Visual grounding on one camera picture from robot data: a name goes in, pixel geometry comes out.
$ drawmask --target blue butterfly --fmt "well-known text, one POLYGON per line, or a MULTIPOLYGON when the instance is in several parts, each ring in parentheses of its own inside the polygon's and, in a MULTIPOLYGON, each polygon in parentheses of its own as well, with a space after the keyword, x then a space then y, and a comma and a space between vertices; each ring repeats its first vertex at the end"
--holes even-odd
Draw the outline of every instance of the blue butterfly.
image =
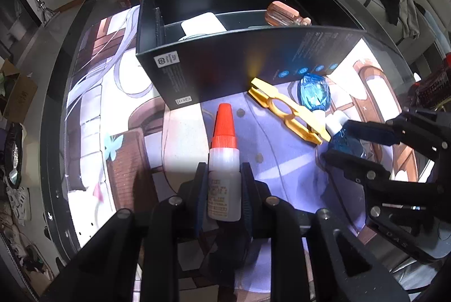
POLYGON ((113 139, 113 137, 108 134, 105 135, 104 144, 105 144, 105 152, 103 156, 105 157, 105 161, 108 157, 111 156, 111 161, 116 159, 116 151, 122 146, 123 135, 118 136, 113 139))

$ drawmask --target gray cloth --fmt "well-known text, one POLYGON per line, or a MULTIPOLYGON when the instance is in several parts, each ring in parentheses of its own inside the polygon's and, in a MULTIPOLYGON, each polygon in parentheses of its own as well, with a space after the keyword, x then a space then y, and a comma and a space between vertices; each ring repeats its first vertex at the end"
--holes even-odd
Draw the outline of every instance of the gray cloth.
POLYGON ((414 0, 399 0, 399 19, 402 23, 404 38, 413 37, 416 39, 420 35, 414 0))

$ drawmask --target bottle label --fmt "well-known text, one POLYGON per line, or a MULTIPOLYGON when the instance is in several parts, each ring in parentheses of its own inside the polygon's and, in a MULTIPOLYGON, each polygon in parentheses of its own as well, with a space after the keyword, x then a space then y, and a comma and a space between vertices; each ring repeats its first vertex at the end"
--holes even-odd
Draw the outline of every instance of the bottle label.
POLYGON ((208 179, 208 215, 211 218, 227 218, 229 214, 228 179, 208 179))

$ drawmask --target yellow plastic tool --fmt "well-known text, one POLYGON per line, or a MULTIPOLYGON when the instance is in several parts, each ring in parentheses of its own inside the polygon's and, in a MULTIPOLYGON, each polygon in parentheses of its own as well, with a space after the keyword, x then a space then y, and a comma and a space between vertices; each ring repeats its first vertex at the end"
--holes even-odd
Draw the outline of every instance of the yellow plastic tool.
POLYGON ((250 88, 248 93, 264 108, 270 109, 275 115, 282 119, 285 125, 299 135, 305 141, 309 141, 315 144, 321 144, 322 140, 318 134, 327 142, 331 140, 331 136, 326 131, 326 127, 318 122, 315 115, 308 110, 305 106, 296 104, 289 97, 279 93, 277 88, 269 83, 262 81, 258 78, 254 78, 251 81, 253 87, 250 88), (284 113, 275 104, 274 100, 280 100, 286 104, 291 113, 284 113), (307 129, 304 125, 298 122, 295 118, 299 117, 305 121, 305 123, 311 127, 313 131, 307 129))

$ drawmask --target cardboard box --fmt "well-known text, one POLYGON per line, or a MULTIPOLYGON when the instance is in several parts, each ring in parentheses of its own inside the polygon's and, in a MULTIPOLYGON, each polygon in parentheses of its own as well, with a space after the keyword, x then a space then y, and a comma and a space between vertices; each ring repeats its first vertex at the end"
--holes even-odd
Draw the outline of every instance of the cardboard box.
POLYGON ((37 85, 5 60, 0 72, 5 75, 5 96, 0 96, 0 113, 12 122, 23 123, 37 85))

